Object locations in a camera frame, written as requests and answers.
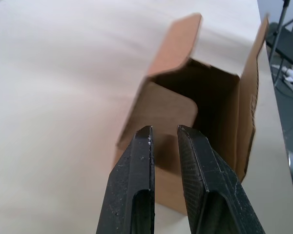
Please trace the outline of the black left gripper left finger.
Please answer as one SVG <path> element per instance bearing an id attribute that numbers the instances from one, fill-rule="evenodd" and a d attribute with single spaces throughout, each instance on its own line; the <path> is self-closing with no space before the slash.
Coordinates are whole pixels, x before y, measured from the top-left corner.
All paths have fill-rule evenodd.
<path id="1" fill-rule="evenodd" d="M 98 234 L 152 234 L 155 165 L 151 126 L 138 130 L 109 174 Z"/>

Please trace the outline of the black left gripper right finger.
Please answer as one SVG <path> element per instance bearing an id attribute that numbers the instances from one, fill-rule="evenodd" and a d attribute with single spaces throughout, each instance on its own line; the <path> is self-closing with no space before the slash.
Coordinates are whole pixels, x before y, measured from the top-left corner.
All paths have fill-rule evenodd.
<path id="1" fill-rule="evenodd" d="M 183 194 L 193 234 L 263 234 L 236 173 L 199 131 L 178 126 Z"/>

